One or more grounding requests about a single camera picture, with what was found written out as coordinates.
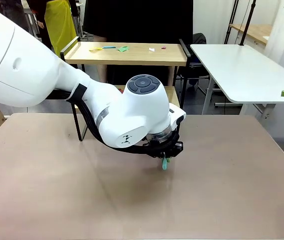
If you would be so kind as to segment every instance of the black pole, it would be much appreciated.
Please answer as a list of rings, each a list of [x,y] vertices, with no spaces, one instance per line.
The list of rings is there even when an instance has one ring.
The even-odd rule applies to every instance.
[[[227,32],[226,32],[226,37],[225,37],[224,44],[227,44],[227,43],[228,43],[228,39],[230,38],[231,29],[232,29],[232,28],[230,27],[230,24],[233,24],[233,22],[234,22],[235,15],[236,15],[236,11],[237,11],[238,2],[239,2],[239,0],[235,0],[235,1],[234,1],[234,6],[233,6],[233,10],[232,10],[232,15],[231,15],[231,18],[230,18],[230,23],[228,24],[228,28],[227,28]]]
[[[245,30],[244,30],[244,33],[243,33],[243,37],[242,37],[240,46],[244,46],[244,41],[245,41],[246,34],[247,34],[248,28],[250,26],[251,20],[252,20],[252,16],[253,16],[255,6],[256,6],[256,0],[253,0],[251,11],[250,11],[250,14],[249,14],[248,19],[247,19],[247,23],[246,23],[246,26],[245,26]]]

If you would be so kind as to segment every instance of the white tabletop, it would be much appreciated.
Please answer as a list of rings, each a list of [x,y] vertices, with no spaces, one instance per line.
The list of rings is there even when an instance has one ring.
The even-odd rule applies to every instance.
[[[191,48],[230,101],[284,103],[284,68],[250,46],[192,44]]]

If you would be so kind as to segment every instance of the gray button pad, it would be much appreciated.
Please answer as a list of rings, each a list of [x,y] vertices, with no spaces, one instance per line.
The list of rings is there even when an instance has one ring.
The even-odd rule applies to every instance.
[[[135,94],[144,95],[154,92],[160,81],[151,75],[137,75],[128,81],[128,89]]]

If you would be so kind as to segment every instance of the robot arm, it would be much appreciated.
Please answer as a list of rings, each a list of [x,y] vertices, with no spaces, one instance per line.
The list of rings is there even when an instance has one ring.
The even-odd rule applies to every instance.
[[[154,157],[180,147],[176,129],[186,113],[169,104],[155,77],[133,77],[121,94],[65,63],[0,14],[0,103],[34,106],[52,91],[68,92],[64,99],[79,106],[93,135],[109,147]],[[134,146],[141,140],[147,143]]]

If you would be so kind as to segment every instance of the yellow cloth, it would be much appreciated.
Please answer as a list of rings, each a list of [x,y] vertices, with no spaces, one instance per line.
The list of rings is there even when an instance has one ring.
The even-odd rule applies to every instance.
[[[48,1],[44,19],[54,52],[60,57],[61,50],[76,37],[68,0]]]

